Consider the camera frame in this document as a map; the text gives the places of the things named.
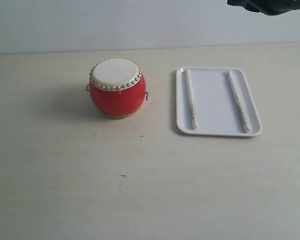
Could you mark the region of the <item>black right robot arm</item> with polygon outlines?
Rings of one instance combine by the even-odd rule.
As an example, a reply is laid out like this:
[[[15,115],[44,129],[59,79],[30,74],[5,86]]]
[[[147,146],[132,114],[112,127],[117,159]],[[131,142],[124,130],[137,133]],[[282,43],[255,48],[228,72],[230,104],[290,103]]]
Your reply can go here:
[[[300,10],[300,0],[227,0],[227,4],[267,16],[278,16],[293,10]]]

